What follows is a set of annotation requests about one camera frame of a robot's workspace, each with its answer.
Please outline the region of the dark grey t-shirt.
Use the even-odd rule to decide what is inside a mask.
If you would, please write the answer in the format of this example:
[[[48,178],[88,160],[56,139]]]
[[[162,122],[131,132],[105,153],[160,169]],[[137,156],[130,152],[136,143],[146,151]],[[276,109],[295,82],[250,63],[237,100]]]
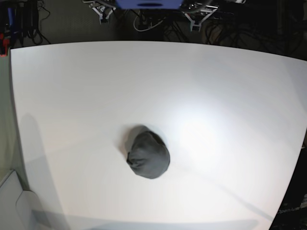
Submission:
[[[162,176],[170,165],[170,153],[159,135],[144,125],[130,129],[125,142],[126,163],[146,179]]]

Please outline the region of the blue box at top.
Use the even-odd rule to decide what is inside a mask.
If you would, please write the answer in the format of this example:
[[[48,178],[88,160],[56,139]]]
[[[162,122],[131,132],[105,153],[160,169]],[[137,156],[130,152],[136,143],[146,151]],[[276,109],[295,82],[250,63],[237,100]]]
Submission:
[[[117,0],[122,9],[178,9],[183,0]]]

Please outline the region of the red clamp at table corner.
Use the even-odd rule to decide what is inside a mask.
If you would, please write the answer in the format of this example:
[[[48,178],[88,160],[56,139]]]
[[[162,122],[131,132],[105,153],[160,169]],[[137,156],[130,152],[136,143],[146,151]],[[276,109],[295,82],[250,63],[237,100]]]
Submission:
[[[5,57],[8,54],[10,39],[6,38],[4,33],[0,34],[0,56]]]

